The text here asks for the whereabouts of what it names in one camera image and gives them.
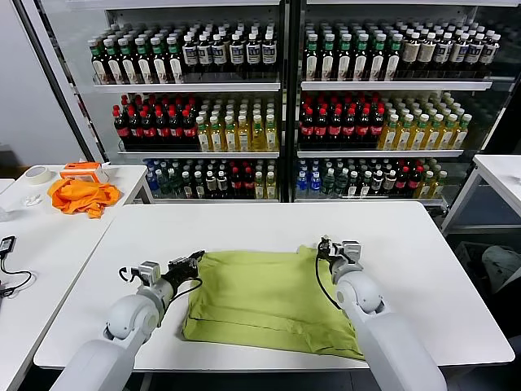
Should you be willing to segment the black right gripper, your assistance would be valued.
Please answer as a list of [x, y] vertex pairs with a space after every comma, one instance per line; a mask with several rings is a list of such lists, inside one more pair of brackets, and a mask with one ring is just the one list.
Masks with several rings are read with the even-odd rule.
[[329, 271], [338, 269], [344, 264], [344, 245], [342, 243], [331, 243], [331, 239], [324, 235], [321, 244], [317, 246], [317, 257], [327, 260]]

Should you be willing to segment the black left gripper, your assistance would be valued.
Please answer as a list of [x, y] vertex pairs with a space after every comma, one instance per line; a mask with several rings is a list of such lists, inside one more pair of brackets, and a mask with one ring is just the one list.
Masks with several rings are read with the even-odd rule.
[[172, 286], [173, 290], [178, 290], [184, 282], [199, 276], [198, 264], [204, 254], [205, 251], [197, 251], [187, 257], [170, 261], [169, 267], [172, 268], [164, 273], [162, 278]]

